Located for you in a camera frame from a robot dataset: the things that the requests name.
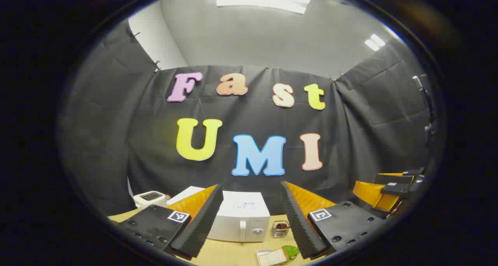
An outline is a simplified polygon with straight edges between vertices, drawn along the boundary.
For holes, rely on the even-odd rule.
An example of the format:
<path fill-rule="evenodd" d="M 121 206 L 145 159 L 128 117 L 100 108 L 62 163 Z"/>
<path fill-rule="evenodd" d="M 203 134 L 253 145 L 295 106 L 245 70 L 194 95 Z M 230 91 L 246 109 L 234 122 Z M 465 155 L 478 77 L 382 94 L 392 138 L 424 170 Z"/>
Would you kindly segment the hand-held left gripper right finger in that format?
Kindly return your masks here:
<path fill-rule="evenodd" d="M 304 259 L 317 259 L 364 241 L 385 224 L 351 201 L 333 203 L 287 181 L 280 199 Z"/>

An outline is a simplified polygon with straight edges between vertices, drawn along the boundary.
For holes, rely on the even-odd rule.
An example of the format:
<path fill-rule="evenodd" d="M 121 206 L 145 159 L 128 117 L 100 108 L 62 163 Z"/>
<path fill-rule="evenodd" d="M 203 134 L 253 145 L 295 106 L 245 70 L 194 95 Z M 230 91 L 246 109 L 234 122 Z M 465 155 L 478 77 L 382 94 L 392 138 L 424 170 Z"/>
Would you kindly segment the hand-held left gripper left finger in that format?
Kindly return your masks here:
<path fill-rule="evenodd" d="M 222 201 L 216 184 L 167 207 L 150 204 L 117 226 L 152 248 L 191 260 L 203 247 Z"/>

